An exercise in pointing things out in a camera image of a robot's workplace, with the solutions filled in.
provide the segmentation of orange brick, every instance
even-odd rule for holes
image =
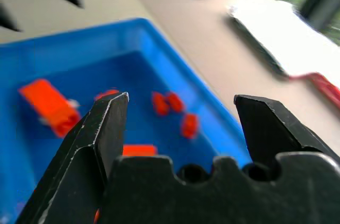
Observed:
[[[124,145],[123,156],[154,156],[157,155],[157,148],[153,145]]]
[[[59,137],[64,137],[80,120],[77,110],[47,80],[35,80],[19,92]]]
[[[152,105],[154,106],[155,112],[160,116],[169,113],[169,105],[166,103],[166,98],[158,92],[152,93]]]
[[[184,103],[176,93],[168,92],[166,99],[175,112],[180,113],[184,111]]]
[[[182,122],[182,135],[185,138],[193,139],[197,136],[199,129],[198,116],[195,114],[185,114]]]

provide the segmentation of red block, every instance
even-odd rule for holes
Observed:
[[[97,101],[98,99],[100,99],[100,98],[102,98],[104,96],[111,95],[111,94],[116,94],[118,92],[119,92],[119,90],[107,90],[104,93],[100,93],[100,94],[96,95],[95,101]]]
[[[124,145],[123,156],[154,156],[157,155],[157,148],[153,145]]]
[[[179,96],[173,92],[169,92],[166,95],[166,99],[171,107],[175,112],[180,113],[184,111],[184,103],[183,101],[179,98]]]
[[[47,80],[35,80],[19,92],[59,137],[64,137],[80,120],[77,110]]]
[[[182,135],[188,139],[194,139],[197,136],[199,128],[198,117],[195,114],[185,114],[182,122]]]
[[[164,116],[169,113],[169,105],[166,103],[166,98],[158,92],[152,93],[152,105],[158,115]]]

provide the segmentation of red object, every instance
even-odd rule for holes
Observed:
[[[153,92],[152,104],[158,115],[164,116],[169,113],[169,105],[166,103],[166,98],[162,94]]]
[[[154,156],[157,155],[157,148],[153,145],[124,145],[123,156]]]
[[[94,222],[93,222],[94,224],[97,223],[98,218],[99,218],[99,209],[96,211],[95,220],[94,220]]]
[[[118,92],[119,92],[119,90],[107,90],[104,93],[100,93],[100,94],[96,95],[95,100],[97,101],[98,99],[100,99],[100,98],[102,98],[104,96],[111,95],[111,94],[116,94]]]
[[[77,110],[47,80],[35,80],[19,92],[59,137],[64,137],[80,120]]]
[[[188,139],[194,139],[197,136],[199,121],[196,114],[185,114],[182,123],[182,135]]]
[[[316,88],[332,101],[340,109],[340,90],[337,86],[330,83],[326,77],[319,73],[313,73],[308,76]]]
[[[171,107],[175,112],[180,113],[184,110],[184,103],[179,98],[179,96],[173,92],[169,92],[166,95],[166,99]]]

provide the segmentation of blue plastic tray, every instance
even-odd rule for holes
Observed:
[[[0,45],[0,220],[13,222],[62,140],[38,122],[18,88],[46,78],[84,115],[94,97],[127,91],[125,142],[151,143],[178,170],[197,163],[210,171],[213,157],[250,162],[241,127],[178,53],[145,19],[134,19]],[[155,115],[151,92],[176,92],[198,114],[200,134],[180,136],[182,115]]]

